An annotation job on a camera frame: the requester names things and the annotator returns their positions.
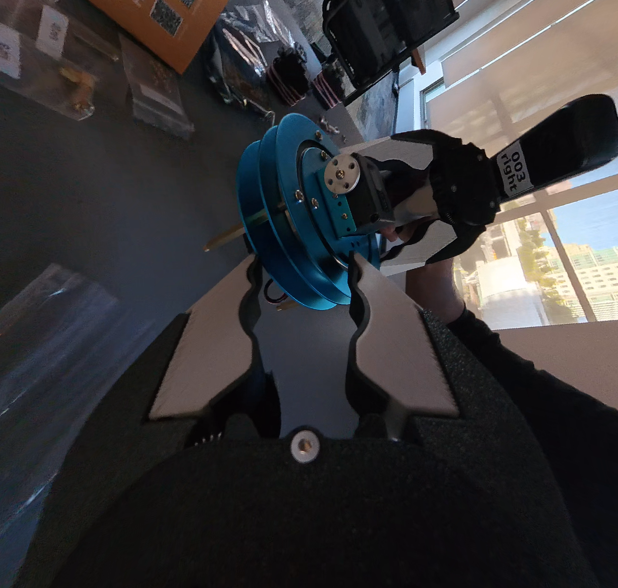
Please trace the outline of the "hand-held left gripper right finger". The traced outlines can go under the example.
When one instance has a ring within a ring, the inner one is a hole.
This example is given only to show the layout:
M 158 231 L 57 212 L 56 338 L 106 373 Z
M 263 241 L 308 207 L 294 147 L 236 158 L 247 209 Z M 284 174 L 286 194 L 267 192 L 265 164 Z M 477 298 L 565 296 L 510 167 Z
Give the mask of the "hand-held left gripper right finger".
M 347 400 L 359 426 L 377 422 L 391 440 L 413 438 L 415 419 L 459 418 L 459 406 L 421 308 L 353 253 Z

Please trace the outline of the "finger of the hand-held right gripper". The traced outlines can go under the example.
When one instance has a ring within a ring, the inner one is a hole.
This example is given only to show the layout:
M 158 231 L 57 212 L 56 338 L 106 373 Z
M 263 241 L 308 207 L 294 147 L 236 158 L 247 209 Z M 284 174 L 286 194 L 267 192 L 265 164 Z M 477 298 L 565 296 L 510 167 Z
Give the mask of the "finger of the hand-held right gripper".
M 357 144 L 357 154 L 372 161 L 380 172 L 424 170 L 434 158 L 431 144 L 382 137 Z
M 424 236 L 417 243 L 404 247 L 393 259 L 385 261 L 384 266 L 422 266 L 432 255 L 449 245 L 457 237 L 453 227 L 441 221 L 438 215 L 425 216 L 413 221 L 412 224 L 403 226 L 396 241 L 384 240 L 386 247 L 384 255 L 387 255 L 393 247 L 407 242 L 415 231 L 426 224 L 428 224 L 428 229 Z

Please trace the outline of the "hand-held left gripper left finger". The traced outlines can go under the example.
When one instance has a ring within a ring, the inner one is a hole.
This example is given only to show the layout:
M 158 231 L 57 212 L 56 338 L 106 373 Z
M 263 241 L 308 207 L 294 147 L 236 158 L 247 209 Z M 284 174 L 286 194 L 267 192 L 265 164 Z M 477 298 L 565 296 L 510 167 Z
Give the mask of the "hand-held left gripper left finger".
M 205 415 L 258 369 L 261 280 L 261 264 L 251 253 L 189 308 L 150 421 Z

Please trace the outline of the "blue round robot base assembly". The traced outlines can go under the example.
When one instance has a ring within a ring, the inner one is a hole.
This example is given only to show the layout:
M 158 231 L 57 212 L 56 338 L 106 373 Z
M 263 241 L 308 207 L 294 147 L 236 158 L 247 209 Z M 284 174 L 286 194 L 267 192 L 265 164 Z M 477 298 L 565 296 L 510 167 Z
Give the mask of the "blue round robot base assembly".
M 236 172 L 242 228 L 273 282 L 299 305 L 351 303 L 354 253 L 380 268 L 377 233 L 392 218 L 379 170 L 344 153 L 301 114 L 288 114 L 243 152 Z

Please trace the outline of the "person's right forearm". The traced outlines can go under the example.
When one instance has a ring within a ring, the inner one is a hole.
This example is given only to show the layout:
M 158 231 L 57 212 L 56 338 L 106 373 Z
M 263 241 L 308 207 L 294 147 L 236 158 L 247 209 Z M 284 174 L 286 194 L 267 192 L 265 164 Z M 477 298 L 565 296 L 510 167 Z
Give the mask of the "person's right forearm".
M 448 328 L 523 414 L 552 468 L 599 583 L 616 586 L 617 409 L 507 349 L 467 308 Z

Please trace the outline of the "grey desk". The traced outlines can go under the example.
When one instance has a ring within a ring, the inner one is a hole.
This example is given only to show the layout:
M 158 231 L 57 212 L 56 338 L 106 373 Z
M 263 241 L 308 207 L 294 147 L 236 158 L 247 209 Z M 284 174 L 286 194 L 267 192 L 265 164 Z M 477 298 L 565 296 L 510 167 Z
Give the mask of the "grey desk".
M 110 353 L 124 373 L 173 318 L 247 254 L 242 239 L 203 245 L 238 221 L 236 166 L 265 118 L 225 105 L 196 57 L 179 79 L 190 140 L 133 120 L 120 98 L 95 99 L 76 122 L 1 88 L 1 304 L 55 262 L 103 287 L 120 320 Z M 282 433 L 303 424 L 349 438 L 358 417 L 344 392 L 355 326 L 346 307 L 277 312 L 260 295 L 257 337 L 282 400 Z

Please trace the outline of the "person's right hand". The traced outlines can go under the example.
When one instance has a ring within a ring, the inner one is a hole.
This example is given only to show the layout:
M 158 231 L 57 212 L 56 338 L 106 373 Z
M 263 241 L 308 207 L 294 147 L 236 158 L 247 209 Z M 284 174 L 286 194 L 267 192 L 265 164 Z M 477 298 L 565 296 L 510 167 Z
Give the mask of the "person's right hand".
M 465 310 L 453 267 L 451 258 L 406 272 L 406 295 L 446 325 L 456 321 Z

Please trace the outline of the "black servo motor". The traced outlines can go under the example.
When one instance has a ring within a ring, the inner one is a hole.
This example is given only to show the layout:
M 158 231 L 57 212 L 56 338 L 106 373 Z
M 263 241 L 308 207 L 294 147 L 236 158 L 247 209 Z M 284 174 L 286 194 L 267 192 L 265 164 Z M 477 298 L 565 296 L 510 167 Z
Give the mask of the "black servo motor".
M 313 95 L 323 109 L 329 110 L 345 100 L 345 71 L 338 61 L 324 63 L 321 72 L 311 82 Z
M 267 69 L 267 81 L 282 103 L 296 106 L 310 91 L 306 53 L 296 44 L 280 48 Z

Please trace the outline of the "large window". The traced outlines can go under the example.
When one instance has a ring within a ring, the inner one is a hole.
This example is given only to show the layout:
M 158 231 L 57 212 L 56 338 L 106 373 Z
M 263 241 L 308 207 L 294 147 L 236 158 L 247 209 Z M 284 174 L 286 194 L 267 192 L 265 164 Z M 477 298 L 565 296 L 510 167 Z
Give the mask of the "large window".
M 455 3 L 436 83 L 415 78 L 425 126 L 491 156 L 576 98 L 617 103 L 617 0 Z M 492 329 L 617 320 L 617 159 L 502 204 L 454 279 Z

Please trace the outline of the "black mesh office chair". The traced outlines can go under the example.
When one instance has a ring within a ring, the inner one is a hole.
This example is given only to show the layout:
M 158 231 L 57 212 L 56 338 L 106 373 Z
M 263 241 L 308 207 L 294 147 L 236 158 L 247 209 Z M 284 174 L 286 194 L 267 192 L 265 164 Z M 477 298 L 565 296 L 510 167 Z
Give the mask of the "black mesh office chair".
M 354 87 L 348 106 L 459 20 L 453 0 L 323 0 L 331 59 Z

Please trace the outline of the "clear plastic bag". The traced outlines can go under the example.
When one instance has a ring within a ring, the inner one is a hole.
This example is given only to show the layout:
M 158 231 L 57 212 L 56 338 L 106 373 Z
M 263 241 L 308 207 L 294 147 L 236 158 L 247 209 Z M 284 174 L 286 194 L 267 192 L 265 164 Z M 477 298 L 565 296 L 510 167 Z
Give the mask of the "clear plastic bag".
M 89 414 L 154 336 L 152 321 L 57 264 L 2 307 L 2 508 L 51 482 Z

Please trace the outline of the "silver antistatic bag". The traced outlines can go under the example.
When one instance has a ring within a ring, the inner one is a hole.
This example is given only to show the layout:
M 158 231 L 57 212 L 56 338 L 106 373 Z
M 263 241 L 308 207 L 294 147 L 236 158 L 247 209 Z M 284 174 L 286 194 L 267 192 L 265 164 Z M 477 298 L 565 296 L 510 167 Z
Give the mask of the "silver antistatic bag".
M 206 78 L 227 105 L 258 115 L 267 127 L 306 92 L 290 87 L 299 69 L 309 89 L 320 70 L 284 0 L 229 0 L 200 50 Z

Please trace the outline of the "pile of small screw bags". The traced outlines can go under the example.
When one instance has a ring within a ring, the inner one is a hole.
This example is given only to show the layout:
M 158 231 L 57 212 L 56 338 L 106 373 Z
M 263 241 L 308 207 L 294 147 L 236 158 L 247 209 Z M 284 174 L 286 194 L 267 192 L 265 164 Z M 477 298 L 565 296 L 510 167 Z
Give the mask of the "pile of small screw bags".
M 95 103 L 129 107 L 172 135 L 195 130 L 182 106 L 177 75 L 85 0 L 1 0 L 1 87 L 82 121 Z

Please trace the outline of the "orange and white cardboard box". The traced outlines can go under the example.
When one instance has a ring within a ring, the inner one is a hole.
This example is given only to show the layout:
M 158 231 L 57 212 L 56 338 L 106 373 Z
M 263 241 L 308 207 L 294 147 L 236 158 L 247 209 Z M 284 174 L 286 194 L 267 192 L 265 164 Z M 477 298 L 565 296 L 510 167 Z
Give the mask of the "orange and white cardboard box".
M 89 0 L 182 74 L 229 0 Z

